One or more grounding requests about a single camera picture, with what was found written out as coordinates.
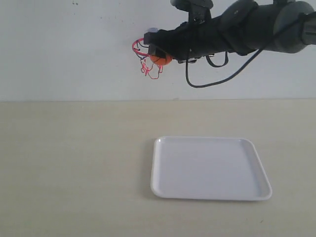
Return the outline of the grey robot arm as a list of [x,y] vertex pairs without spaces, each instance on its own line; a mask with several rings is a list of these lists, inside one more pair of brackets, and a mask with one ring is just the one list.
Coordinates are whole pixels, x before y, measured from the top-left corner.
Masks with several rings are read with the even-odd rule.
[[259,49],[297,53],[316,42],[316,12],[304,1],[259,5],[238,0],[217,17],[211,16],[210,0],[173,0],[171,4],[189,18],[174,30],[145,33],[151,55],[168,54],[184,62],[221,52],[240,56]]

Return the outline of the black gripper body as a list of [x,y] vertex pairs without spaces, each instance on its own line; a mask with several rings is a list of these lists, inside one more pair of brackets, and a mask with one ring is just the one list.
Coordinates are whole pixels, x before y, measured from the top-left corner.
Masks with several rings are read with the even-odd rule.
[[189,26],[183,23],[174,30],[158,32],[158,48],[177,61],[201,58],[210,54],[232,52],[230,43],[219,31],[220,19]]

